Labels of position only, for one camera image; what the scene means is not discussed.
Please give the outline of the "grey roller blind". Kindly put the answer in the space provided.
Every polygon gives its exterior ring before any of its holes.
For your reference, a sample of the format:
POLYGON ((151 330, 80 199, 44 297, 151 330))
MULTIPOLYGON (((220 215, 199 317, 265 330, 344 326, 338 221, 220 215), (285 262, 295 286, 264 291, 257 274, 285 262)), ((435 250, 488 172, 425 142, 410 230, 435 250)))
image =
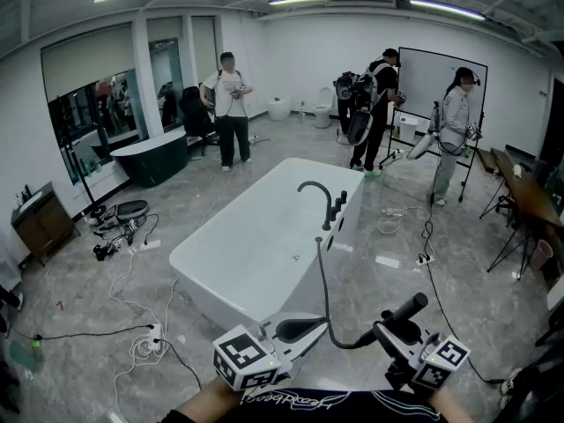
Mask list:
POLYGON ((131 27, 113 26, 45 48, 41 51, 41 66, 48 101, 132 70, 131 27))

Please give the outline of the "pink waste bin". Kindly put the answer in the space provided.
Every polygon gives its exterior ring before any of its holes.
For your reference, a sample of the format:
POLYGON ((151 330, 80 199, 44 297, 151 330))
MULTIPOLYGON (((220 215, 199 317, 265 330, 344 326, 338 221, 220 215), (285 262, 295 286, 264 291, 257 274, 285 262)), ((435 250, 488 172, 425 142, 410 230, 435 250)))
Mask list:
POLYGON ((534 248, 531 258, 530 266, 533 270, 539 271, 543 268, 545 263, 553 257, 553 249, 551 245, 545 240, 539 240, 537 246, 534 248))

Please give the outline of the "grey backpack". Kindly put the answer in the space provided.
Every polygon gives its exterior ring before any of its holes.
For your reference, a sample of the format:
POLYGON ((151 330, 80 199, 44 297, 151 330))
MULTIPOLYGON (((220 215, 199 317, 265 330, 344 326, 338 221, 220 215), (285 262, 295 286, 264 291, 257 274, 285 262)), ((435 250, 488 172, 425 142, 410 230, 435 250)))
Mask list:
POLYGON ((377 64, 373 70, 367 67, 366 71, 359 78, 360 89, 362 90, 361 95, 371 106, 376 105, 380 99, 380 95, 377 92, 378 81, 376 75, 384 67, 383 63, 377 64))

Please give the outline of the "black office chair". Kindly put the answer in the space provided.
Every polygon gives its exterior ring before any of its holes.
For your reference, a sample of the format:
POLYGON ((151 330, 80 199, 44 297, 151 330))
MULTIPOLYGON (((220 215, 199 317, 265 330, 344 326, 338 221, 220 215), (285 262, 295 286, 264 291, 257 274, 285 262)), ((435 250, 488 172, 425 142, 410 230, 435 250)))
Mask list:
POLYGON ((200 99, 197 86, 190 86, 182 91, 179 101, 183 113, 183 125, 188 138, 199 137, 201 140, 201 157, 204 156, 208 145, 216 145, 212 141, 215 127, 206 106, 200 99))

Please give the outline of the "person's right forearm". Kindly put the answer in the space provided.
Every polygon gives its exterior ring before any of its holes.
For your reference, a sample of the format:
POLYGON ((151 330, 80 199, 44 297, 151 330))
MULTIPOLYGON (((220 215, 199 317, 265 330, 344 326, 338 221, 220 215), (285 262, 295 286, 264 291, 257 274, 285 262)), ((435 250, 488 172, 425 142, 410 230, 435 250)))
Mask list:
POLYGON ((448 387, 432 393, 427 402, 435 408, 448 423, 474 423, 466 410, 455 400, 448 387))

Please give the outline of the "clear bottle with green cap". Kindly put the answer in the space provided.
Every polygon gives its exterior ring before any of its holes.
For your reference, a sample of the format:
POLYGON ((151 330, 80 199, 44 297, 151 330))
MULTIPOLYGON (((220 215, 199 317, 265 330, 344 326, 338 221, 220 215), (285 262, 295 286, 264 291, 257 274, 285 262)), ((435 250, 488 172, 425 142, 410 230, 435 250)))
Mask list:
POLYGON ((42 368, 43 356, 39 340, 32 339, 31 341, 20 343, 14 339, 10 342, 9 353, 14 362, 33 374, 39 372, 42 368))

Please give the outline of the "brown wooden sink cabinet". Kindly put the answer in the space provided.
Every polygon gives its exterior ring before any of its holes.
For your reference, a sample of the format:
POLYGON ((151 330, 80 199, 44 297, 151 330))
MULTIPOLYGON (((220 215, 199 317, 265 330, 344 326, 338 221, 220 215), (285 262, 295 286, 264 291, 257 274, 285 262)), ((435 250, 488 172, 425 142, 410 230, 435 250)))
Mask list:
POLYGON ((48 257, 64 241, 72 235, 81 235, 63 207, 52 182, 41 187, 17 210, 12 211, 11 227, 41 266, 45 266, 48 257))

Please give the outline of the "black handheld shower head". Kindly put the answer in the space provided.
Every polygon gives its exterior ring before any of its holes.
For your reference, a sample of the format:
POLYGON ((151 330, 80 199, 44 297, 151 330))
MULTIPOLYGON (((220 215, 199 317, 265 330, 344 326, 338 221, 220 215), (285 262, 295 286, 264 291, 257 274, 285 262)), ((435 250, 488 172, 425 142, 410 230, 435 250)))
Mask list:
MULTIPOLYGON (((426 297, 425 294, 423 293, 416 293, 415 295, 413 295, 410 299, 407 300, 407 302, 405 302, 400 308, 398 308, 401 312, 406 311, 406 310, 415 310, 415 309, 419 309, 422 310, 426 305, 428 304, 428 299, 426 297)), ((381 321, 377 321, 373 324, 373 328, 375 326, 376 323, 381 323, 381 321)), ((374 334, 374 330, 373 328, 367 332, 365 332, 360 339, 358 340, 358 342, 356 343, 357 347, 364 347, 364 346, 368 346, 371 345, 372 343, 374 343, 377 339, 376 336, 374 334)))

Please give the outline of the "white bathtub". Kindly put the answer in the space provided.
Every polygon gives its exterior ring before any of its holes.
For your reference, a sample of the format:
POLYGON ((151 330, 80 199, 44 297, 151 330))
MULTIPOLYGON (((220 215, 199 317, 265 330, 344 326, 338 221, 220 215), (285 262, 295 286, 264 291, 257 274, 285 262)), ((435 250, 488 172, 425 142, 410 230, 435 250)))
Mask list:
POLYGON ((323 300, 322 279, 353 250, 363 185, 360 171, 283 160, 180 243, 169 262, 198 310, 224 330, 281 311, 312 313, 323 300), (330 231, 322 230, 326 197, 316 187, 298 192, 305 181, 329 190, 331 208, 347 191, 330 231))

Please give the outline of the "white egg-shaped toilet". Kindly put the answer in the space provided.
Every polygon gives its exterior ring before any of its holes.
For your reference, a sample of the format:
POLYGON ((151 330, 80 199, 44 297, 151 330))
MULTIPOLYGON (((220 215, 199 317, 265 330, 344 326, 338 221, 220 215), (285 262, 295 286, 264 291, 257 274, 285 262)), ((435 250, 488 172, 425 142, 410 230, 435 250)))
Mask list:
POLYGON ((267 103, 268 115, 272 121, 281 121, 290 116, 291 99, 288 95, 273 96, 267 103))

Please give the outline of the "white sneaker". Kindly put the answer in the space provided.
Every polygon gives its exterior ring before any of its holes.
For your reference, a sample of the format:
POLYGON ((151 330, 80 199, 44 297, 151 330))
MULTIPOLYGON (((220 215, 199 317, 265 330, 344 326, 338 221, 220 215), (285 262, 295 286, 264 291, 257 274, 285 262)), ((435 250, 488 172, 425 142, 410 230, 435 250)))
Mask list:
POLYGON ((503 381, 500 385, 500 393, 502 396, 511 395, 516 389, 516 384, 518 382, 518 376, 523 372, 521 368, 515 368, 511 371, 508 378, 503 381))

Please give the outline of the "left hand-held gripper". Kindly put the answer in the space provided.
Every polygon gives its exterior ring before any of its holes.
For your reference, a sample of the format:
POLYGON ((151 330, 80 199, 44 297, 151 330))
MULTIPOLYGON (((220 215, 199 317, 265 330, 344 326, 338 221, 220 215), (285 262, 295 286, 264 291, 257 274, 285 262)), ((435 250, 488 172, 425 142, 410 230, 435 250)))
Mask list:
POLYGON ((277 384, 328 329, 325 316, 279 312, 245 328, 236 326, 213 341, 213 366, 232 390, 277 384))

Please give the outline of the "large glass window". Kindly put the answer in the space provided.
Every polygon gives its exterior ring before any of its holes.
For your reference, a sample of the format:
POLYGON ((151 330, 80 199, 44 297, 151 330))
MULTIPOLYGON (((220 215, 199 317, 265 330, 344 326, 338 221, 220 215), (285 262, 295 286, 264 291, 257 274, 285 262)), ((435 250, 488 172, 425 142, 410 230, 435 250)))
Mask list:
POLYGON ((48 111, 72 183, 100 170, 112 151, 147 138, 134 70, 58 96, 48 111))

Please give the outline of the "person's left forearm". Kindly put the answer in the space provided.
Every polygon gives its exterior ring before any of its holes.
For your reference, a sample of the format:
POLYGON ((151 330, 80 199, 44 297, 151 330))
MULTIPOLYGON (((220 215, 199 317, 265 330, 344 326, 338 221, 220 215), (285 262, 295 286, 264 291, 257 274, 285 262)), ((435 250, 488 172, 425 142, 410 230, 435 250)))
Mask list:
POLYGON ((218 376, 159 423, 215 423, 235 409, 243 396, 243 390, 233 390, 218 376))

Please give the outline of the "black pole stand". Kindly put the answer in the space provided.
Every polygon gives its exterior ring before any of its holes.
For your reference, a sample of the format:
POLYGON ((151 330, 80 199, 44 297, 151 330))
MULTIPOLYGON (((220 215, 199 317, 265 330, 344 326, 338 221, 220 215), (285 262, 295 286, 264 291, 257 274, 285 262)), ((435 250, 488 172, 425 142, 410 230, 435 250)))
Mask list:
POLYGON ((75 167, 79 179, 83 184, 84 190, 88 196, 88 198, 91 201, 91 211, 90 211, 90 218, 91 219, 97 219, 100 220, 101 217, 105 214, 107 208, 105 205, 103 204, 97 204, 95 199, 93 198, 93 194, 86 182, 85 179, 85 174, 83 173, 83 168, 80 165, 80 162, 78 160, 78 156, 74 150, 74 145, 73 145, 73 141, 71 139, 71 133, 70 133, 70 125, 69 125, 69 119, 71 116, 71 113, 66 109, 66 107, 64 106, 62 99, 60 97, 58 97, 56 99, 56 102, 58 104, 59 110, 61 112, 61 124, 62 124, 62 140, 63 140, 63 148, 70 154, 71 157, 71 161, 70 163, 75 167))

